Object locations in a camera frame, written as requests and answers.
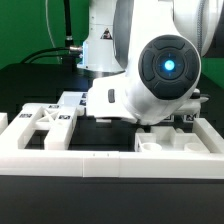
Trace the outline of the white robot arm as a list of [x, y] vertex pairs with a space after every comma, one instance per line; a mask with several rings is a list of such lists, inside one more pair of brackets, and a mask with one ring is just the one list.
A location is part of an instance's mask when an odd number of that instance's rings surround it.
[[190, 101], [224, 0], [90, 0], [89, 116], [153, 125]]

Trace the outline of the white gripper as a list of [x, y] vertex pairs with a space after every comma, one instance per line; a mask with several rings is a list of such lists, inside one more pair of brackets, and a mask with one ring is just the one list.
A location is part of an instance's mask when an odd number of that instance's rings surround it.
[[96, 78], [87, 94], [87, 115], [97, 119], [121, 118], [126, 121], [162, 121], [170, 115], [192, 115], [201, 109], [199, 99], [191, 99], [193, 85], [174, 100], [155, 97], [140, 77], [124, 73]]

